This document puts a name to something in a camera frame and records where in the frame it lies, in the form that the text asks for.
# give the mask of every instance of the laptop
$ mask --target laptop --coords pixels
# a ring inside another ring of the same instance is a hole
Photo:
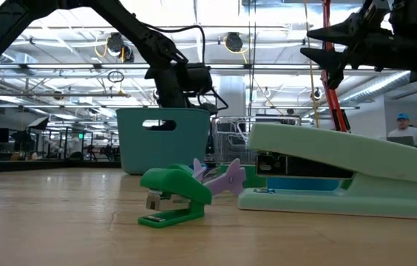
[[[414,146],[414,138],[411,137],[411,136],[387,137],[387,141],[394,142],[394,143],[399,143],[399,144],[407,145],[407,146]]]

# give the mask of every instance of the man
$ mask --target man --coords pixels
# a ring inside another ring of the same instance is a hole
[[[398,128],[389,132],[388,137],[413,137],[417,147],[417,128],[409,126],[409,115],[400,113],[397,119]]]

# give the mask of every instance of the desk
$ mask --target desk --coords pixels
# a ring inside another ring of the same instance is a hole
[[[240,211],[221,194],[170,228],[137,217],[146,189],[119,169],[0,173],[0,265],[414,265],[417,220]]]

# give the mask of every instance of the blue cap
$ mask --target blue cap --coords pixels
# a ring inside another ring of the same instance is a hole
[[[406,114],[406,113],[400,113],[399,115],[398,115],[398,120],[399,119],[407,119],[407,120],[409,120],[409,115],[408,114]]]

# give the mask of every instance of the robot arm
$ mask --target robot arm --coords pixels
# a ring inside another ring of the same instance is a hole
[[[393,32],[381,28],[390,13]],[[417,81],[417,1],[366,0],[357,13],[340,24],[311,30],[308,37],[345,45],[343,52],[302,48],[301,53],[329,73],[328,87],[335,89],[343,80],[343,69],[350,64],[411,70],[410,82]]]
[[[77,7],[91,7],[138,48],[150,65],[146,78],[154,78],[162,107],[193,107],[190,95],[212,90],[205,64],[189,64],[170,39],[138,21],[119,0],[6,0],[0,6],[0,55],[34,20]]]

